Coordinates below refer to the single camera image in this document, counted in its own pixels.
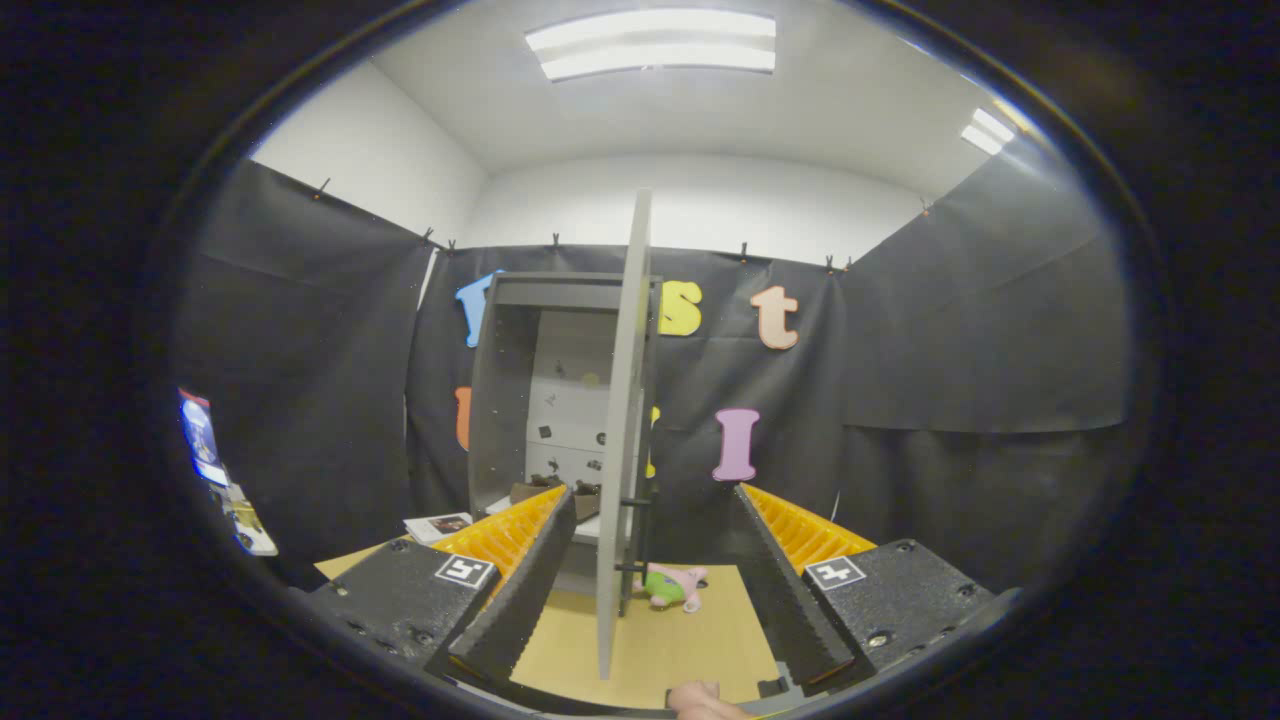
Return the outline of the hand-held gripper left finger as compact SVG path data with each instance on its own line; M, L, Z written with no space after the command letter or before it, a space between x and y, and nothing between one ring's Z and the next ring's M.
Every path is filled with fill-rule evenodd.
M302 601L332 629L424 673L509 680L576 528L563 487L434 544L393 539Z

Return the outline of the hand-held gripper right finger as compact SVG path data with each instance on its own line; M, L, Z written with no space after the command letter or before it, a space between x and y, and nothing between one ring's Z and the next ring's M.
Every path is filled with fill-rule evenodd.
M806 693L910 662L996 601L916 539L874 544L754 486L731 491L730 547L771 651Z

